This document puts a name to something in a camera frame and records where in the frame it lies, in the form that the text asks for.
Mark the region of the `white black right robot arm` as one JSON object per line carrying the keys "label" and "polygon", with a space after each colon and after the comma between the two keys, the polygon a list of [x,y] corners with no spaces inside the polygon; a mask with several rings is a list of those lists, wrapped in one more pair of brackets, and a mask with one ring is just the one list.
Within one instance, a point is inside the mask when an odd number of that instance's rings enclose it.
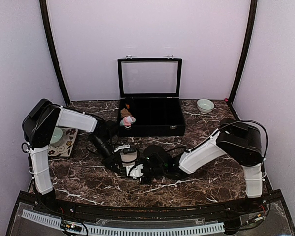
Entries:
{"label": "white black right robot arm", "polygon": [[209,162],[228,155],[243,168],[247,198],[242,201],[241,209],[252,213],[259,207],[259,197],[263,193],[267,148],[262,147],[261,131],[265,128],[254,120],[225,118],[204,141],[176,157],[171,157],[161,146],[150,145],[144,150],[144,159],[139,163],[139,176],[182,180]]}

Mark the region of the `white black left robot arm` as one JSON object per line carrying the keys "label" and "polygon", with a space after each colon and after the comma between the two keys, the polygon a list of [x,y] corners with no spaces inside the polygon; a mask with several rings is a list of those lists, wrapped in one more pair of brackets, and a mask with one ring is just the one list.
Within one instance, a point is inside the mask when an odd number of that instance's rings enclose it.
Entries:
{"label": "white black left robot arm", "polygon": [[49,146],[59,144],[65,131],[84,131],[104,158],[105,166],[117,171],[112,137],[114,123],[88,113],[66,108],[41,99],[22,123],[24,142],[22,152],[29,156],[29,171],[34,179],[35,189],[41,195],[53,191],[49,171]]}

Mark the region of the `pink patterned sock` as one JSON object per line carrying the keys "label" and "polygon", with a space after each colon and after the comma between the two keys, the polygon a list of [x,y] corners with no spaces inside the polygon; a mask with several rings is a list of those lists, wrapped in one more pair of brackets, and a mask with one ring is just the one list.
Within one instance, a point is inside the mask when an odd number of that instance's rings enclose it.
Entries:
{"label": "pink patterned sock", "polygon": [[120,126],[131,126],[136,122],[133,116],[126,116],[120,121]]}

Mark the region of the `beige and brown sock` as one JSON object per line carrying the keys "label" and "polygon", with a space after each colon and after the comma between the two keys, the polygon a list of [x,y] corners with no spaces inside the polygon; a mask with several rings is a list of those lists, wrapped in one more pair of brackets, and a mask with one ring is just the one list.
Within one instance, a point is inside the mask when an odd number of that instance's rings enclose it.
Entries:
{"label": "beige and brown sock", "polygon": [[135,165],[136,159],[137,159],[137,152],[136,153],[130,153],[130,154],[123,154],[120,153],[121,157],[121,164],[119,164],[119,169],[120,169],[120,177],[126,177],[123,175],[123,169],[126,166],[129,165]]}

